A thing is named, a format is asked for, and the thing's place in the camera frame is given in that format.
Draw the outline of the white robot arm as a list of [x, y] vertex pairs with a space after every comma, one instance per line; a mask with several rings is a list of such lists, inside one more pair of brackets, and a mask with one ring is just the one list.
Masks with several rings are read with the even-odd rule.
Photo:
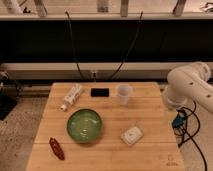
[[210, 76], [210, 67], [204, 62], [171, 70], [167, 75], [168, 85], [162, 93], [164, 105], [170, 110], [178, 109], [192, 99], [213, 114], [213, 86], [207, 83]]

